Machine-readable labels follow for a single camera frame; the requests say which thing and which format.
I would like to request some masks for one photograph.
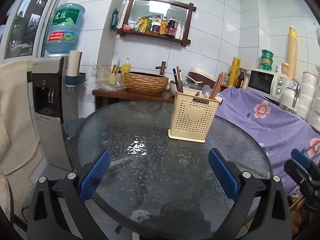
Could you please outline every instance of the bronze faucet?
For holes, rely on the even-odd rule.
[[[163,61],[163,62],[161,63],[161,66],[156,67],[156,69],[160,69],[160,76],[164,76],[164,70],[167,68],[167,67],[165,66],[165,64],[166,64],[166,62]]]

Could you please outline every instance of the metal screw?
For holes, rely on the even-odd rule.
[[[278,175],[273,176],[273,180],[276,182],[280,181],[280,177]]]
[[[242,173],[242,176],[244,176],[245,178],[250,178],[251,177],[251,174],[250,174],[250,172],[247,172],[247,171],[244,171],[243,173]]]
[[[68,179],[74,179],[76,174],[74,172],[68,174]]]
[[[39,178],[39,182],[40,182],[40,183],[45,182],[45,176],[40,177],[40,178]]]

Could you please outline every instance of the purple fabric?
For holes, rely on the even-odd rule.
[[[250,134],[264,149],[274,175],[282,179],[289,194],[296,183],[284,172],[284,164],[295,148],[315,163],[320,159],[320,134],[302,118],[284,111],[258,93],[230,87],[221,95],[216,115]]]

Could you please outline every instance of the green container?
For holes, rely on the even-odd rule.
[[[272,66],[273,60],[267,57],[261,57],[261,64],[266,64],[268,66]]]
[[[261,63],[260,64],[260,69],[271,71],[272,67],[267,65],[267,64]]]
[[[266,49],[263,49],[263,50],[261,51],[261,53],[262,53],[262,56],[263,56],[263,57],[266,57],[266,58],[268,58],[268,59],[270,59],[270,60],[273,59],[273,53],[272,53],[271,51],[268,51],[268,50],[266,50]]]

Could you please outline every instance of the blue gripper pad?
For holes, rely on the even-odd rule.
[[[208,161],[211,169],[220,182],[224,193],[228,198],[236,201],[239,198],[239,185],[231,171],[213,149],[209,152]]]
[[[110,154],[104,151],[82,180],[79,188],[79,197],[83,203],[93,197],[94,192],[110,166],[110,162]]]
[[[305,157],[298,149],[292,150],[291,157],[305,169],[310,167],[310,160],[307,157]]]

